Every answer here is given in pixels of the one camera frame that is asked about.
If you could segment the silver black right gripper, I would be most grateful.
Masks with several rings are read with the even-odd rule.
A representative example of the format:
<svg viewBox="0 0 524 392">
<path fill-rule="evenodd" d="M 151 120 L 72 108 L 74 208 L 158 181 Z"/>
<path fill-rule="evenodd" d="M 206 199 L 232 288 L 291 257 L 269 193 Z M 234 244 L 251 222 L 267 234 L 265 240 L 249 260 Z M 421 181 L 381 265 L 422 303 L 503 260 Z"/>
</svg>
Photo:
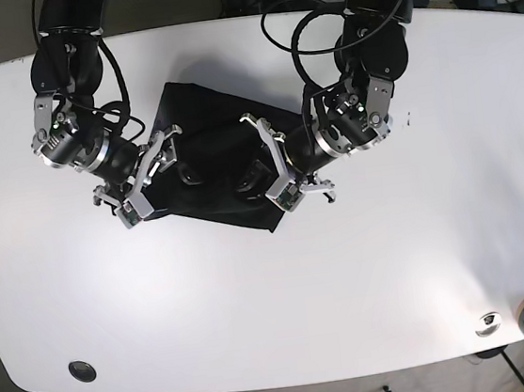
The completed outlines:
<svg viewBox="0 0 524 392">
<path fill-rule="evenodd" d="M 93 204 L 106 204 L 128 229 L 154 216 L 156 210 L 144 195 L 155 175 L 173 165 L 181 184 L 203 188 L 208 182 L 192 165 L 178 161 L 175 137 L 181 126 L 154 131 L 141 147 L 121 136 L 119 123 L 106 125 L 102 116 L 77 109 L 57 110 L 48 129 L 33 136 L 35 155 L 47 165 L 72 167 L 104 181 L 93 192 Z M 134 182 L 126 185 L 133 178 Z"/>
</svg>

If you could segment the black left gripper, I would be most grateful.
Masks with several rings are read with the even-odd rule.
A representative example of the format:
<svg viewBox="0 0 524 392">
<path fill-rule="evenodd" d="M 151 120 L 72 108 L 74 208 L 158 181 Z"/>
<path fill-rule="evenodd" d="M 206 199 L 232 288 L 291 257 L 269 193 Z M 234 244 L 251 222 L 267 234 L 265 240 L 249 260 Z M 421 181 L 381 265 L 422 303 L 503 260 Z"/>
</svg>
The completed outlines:
<svg viewBox="0 0 524 392">
<path fill-rule="evenodd" d="M 365 87 L 356 88 L 339 84 L 323 92 L 306 86 L 303 94 L 302 127 L 288 135 L 292 166 L 283 153 L 284 133 L 275 131 L 266 118 L 250 113 L 239 119 L 252 125 L 267 147 L 277 175 L 265 195 L 287 213 L 296 209 L 304 194 L 321 194 L 328 203 L 337 198 L 331 180 L 302 183 L 293 167 L 310 175 L 343 155 L 375 147 L 389 136 L 392 126 L 390 80 L 372 79 Z"/>
</svg>

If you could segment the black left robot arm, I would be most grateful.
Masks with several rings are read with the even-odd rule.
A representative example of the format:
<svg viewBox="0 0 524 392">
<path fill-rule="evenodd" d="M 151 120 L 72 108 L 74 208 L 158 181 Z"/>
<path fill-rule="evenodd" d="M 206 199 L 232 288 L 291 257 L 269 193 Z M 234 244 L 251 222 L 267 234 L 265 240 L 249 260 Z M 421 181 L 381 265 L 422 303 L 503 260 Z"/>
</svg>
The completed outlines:
<svg viewBox="0 0 524 392">
<path fill-rule="evenodd" d="M 405 28 L 413 7 L 413 0 L 320 3 L 295 26 L 285 51 L 304 84 L 301 127 L 287 133 L 265 118 L 240 118 L 258 131 L 271 155 L 276 176 L 264 195 L 283 212 L 292 212 L 313 193 L 334 201 L 335 185 L 320 179 L 319 169 L 354 151 L 371 149 L 390 135 L 390 102 L 408 65 Z M 299 41 L 310 22 L 326 15 L 343 18 L 341 36 L 327 50 L 340 77 L 320 86 L 303 65 L 302 57 L 310 52 L 300 49 Z"/>
</svg>

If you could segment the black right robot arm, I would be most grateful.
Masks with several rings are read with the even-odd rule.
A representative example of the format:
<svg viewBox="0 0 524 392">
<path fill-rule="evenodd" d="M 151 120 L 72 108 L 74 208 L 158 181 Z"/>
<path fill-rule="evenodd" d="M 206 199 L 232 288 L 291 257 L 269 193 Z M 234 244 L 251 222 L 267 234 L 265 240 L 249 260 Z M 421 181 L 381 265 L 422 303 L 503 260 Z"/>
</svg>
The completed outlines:
<svg viewBox="0 0 524 392">
<path fill-rule="evenodd" d="M 96 176 L 94 203 L 110 206 L 127 228 L 170 213 L 155 208 L 152 185 L 179 162 L 170 124 L 138 145 L 122 136 L 137 120 L 122 70 L 103 41 L 107 0 L 43 0 L 32 7 L 37 46 L 31 65 L 32 151 L 50 166 Z"/>
</svg>

